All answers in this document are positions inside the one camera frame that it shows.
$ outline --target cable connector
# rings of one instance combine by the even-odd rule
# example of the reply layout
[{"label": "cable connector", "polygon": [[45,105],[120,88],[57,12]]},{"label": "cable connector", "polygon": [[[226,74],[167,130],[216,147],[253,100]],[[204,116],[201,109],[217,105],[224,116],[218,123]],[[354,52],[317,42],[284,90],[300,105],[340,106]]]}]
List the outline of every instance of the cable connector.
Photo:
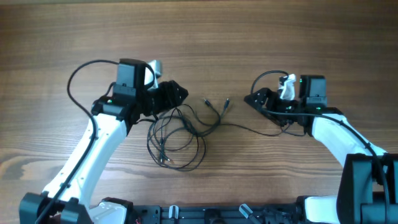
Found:
[{"label": "cable connector", "polygon": [[205,100],[205,103],[206,103],[207,106],[212,106],[210,101],[208,101],[207,99],[204,99],[204,100]]},{"label": "cable connector", "polygon": [[229,105],[229,98],[227,98],[226,101],[225,101],[224,110],[227,109],[228,105]]}]

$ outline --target robotic arm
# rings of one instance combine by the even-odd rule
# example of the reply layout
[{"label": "robotic arm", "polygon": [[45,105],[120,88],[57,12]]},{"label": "robotic arm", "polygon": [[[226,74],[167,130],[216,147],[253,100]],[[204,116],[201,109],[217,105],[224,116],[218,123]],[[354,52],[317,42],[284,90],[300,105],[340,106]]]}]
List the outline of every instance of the robotic arm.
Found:
[{"label": "robotic arm", "polygon": [[[156,78],[160,75],[159,62],[148,65],[121,59],[113,95],[102,96],[91,109],[97,124],[91,150],[67,188],[56,197],[91,140],[90,120],[81,141],[57,176],[40,195],[27,193],[22,199],[21,223],[35,223],[39,216],[44,218],[37,223],[384,223],[386,217],[389,223],[398,223],[398,156],[368,142],[338,109],[327,107],[326,80],[313,75],[301,76],[298,101],[294,100],[295,75],[281,77],[277,92],[262,88],[244,100],[281,127],[297,122],[331,151],[344,167],[337,196],[299,196],[295,203],[262,207],[242,204],[240,207],[190,208],[136,206],[125,200],[105,198],[90,209],[91,195],[106,163],[140,115],[156,117],[163,110],[181,105],[188,96],[188,91],[174,81],[158,84]],[[373,192],[374,181],[385,186],[385,197],[382,192]],[[53,204],[45,212],[51,201]]]}]

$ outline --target white plastic part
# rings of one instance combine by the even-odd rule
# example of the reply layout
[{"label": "white plastic part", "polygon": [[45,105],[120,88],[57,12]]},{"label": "white plastic part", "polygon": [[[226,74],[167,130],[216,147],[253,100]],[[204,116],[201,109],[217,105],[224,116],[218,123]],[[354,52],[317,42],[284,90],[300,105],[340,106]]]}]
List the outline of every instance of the white plastic part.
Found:
[{"label": "white plastic part", "polygon": [[279,89],[282,90],[279,96],[281,100],[294,100],[294,82],[296,82],[296,75],[290,74],[283,85],[279,84]]},{"label": "white plastic part", "polygon": [[305,199],[305,216],[311,222],[339,224],[336,208],[337,196],[308,197]]},{"label": "white plastic part", "polygon": [[[340,114],[323,114],[331,118],[335,118],[339,121],[343,121],[349,127],[354,129],[347,121],[347,118]],[[363,137],[359,132],[357,132],[366,142],[368,140]],[[312,136],[322,142],[329,151],[338,160],[341,166],[344,167],[347,154],[357,154],[362,153],[367,156],[372,154],[365,148],[365,146],[359,141],[359,139],[348,131],[346,128],[342,127],[334,121],[330,121],[325,118],[314,118],[312,123]],[[372,149],[378,156],[382,156],[386,153],[380,147],[371,144]]]},{"label": "white plastic part", "polygon": [[[155,77],[156,77],[154,85],[151,88],[157,88],[158,87],[157,78],[162,76],[162,63],[160,62],[160,60],[151,60],[150,62],[148,62],[148,65],[152,67],[152,69],[155,72]],[[146,68],[144,84],[145,85],[150,84],[153,79],[154,79],[154,75],[148,68]]]},{"label": "white plastic part", "polygon": [[[79,204],[84,205],[87,210],[89,209],[91,195],[93,194],[95,185],[106,163],[108,163],[112,153],[119,144],[123,142],[127,135],[125,122],[116,120],[115,116],[99,114],[98,116],[94,116],[94,119],[98,127],[98,138],[70,182],[69,188],[65,189],[59,198],[65,202],[69,201],[72,197],[77,198]],[[54,197],[61,183],[65,181],[72,169],[76,166],[76,163],[87,148],[92,133],[93,126],[89,120],[82,139],[72,152],[64,167],[57,176],[44,187],[43,192],[48,192],[48,197]]]},{"label": "white plastic part", "polygon": [[88,214],[95,224],[123,224],[127,209],[116,203],[101,202],[97,207],[90,209]]}]

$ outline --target wooden table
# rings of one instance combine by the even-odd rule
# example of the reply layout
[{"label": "wooden table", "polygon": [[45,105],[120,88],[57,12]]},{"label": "wooden table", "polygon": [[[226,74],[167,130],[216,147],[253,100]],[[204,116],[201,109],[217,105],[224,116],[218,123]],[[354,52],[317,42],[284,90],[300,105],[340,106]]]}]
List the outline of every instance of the wooden table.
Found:
[{"label": "wooden table", "polygon": [[[88,118],[68,99],[71,72],[96,58],[159,59],[161,81],[189,91],[186,103],[233,106],[224,122],[264,133],[277,127],[243,97],[262,72],[327,78],[328,104],[374,144],[398,152],[397,4],[371,1],[205,1],[2,6],[0,8],[0,223],[18,222],[26,192],[39,193],[64,165]],[[116,67],[92,65],[73,81],[87,108],[115,81]],[[260,87],[277,88],[277,75]],[[311,137],[267,138],[218,128],[199,169],[154,164],[149,125],[133,127],[109,160],[92,198],[136,205],[293,202],[336,194],[341,166]],[[174,143],[186,141],[182,133]]]}]

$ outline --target wooden surface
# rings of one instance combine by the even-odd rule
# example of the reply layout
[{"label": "wooden surface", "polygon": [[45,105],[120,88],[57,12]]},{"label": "wooden surface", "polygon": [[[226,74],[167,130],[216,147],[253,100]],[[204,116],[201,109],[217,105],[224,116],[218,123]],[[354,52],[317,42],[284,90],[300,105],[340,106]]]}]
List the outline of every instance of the wooden surface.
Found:
[{"label": "wooden surface", "polygon": [[[321,74],[330,106],[374,144],[398,152],[397,4],[371,1],[148,2],[0,7],[0,223],[18,222],[26,192],[39,193],[81,138],[87,117],[66,94],[71,72],[96,58],[159,59],[163,80],[189,91],[199,117],[265,133],[277,128],[243,102],[262,72]],[[84,68],[72,93],[87,108],[116,78],[115,66]],[[277,77],[260,87],[277,88]],[[310,137],[265,138],[221,127],[206,138],[198,170],[157,167],[148,124],[134,126],[92,198],[136,205],[292,202],[336,194],[341,167]],[[300,132],[299,127],[293,130]],[[173,144],[186,141],[179,134]]]}]

